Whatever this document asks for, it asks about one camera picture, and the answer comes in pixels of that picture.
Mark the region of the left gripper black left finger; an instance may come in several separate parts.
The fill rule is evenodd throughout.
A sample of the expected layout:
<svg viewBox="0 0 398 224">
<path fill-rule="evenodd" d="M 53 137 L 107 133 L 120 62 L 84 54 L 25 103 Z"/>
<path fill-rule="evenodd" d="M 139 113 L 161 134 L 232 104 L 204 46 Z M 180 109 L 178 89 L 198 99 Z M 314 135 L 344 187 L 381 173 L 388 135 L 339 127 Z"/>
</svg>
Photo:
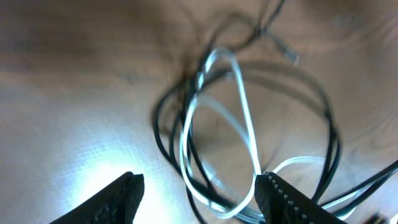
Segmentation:
<svg viewBox="0 0 398 224">
<path fill-rule="evenodd" d="M 132 224 L 144 190 L 144 176 L 126 172 L 51 224 Z"/>
</svg>

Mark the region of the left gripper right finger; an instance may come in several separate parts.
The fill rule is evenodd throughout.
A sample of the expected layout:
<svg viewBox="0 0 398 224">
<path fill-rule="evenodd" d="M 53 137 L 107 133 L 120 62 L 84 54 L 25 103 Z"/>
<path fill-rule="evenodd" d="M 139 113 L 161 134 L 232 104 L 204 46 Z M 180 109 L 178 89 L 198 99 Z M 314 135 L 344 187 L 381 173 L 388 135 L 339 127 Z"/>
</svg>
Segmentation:
<svg viewBox="0 0 398 224">
<path fill-rule="evenodd" d="M 254 198 L 270 224 L 345 224 L 273 172 L 258 175 Z"/>
</svg>

